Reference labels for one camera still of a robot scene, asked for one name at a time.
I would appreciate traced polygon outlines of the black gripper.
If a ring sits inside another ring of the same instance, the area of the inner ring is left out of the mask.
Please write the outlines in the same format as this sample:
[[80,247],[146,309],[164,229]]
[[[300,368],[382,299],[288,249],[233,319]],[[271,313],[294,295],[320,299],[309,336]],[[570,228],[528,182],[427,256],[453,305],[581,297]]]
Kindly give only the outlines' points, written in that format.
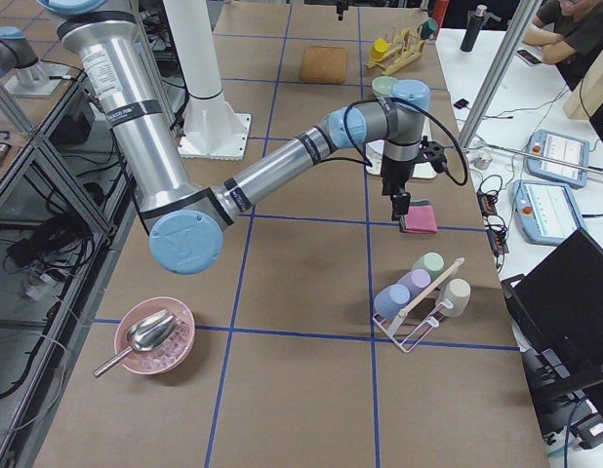
[[406,183],[412,177],[414,167],[413,161],[395,161],[388,156],[382,157],[382,196],[389,196],[392,220],[402,219],[409,211],[411,194],[406,192]]
[[343,13],[348,10],[348,1],[347,0],[337,0],[337,18],[338,20],[343,20]]

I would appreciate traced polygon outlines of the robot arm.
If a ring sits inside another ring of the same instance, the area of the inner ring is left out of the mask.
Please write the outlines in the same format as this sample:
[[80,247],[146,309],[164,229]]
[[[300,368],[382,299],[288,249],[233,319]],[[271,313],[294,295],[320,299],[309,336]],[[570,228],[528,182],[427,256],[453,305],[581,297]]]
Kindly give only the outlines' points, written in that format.
[[353,103],[326,116],[222,185],[193,183],[135,47],[136,19],[125,1],[47,1],[62,45],[77,55],[108,128],[140,193],[138,206],[159,265],[178,274],[208,269],[220,256],[223,231],[262,198],[343,148],[383,144],[382,193],[391,216],[410,206],[406,183],[419,160],[430,90],[416,79],[396,82],[387,97]]

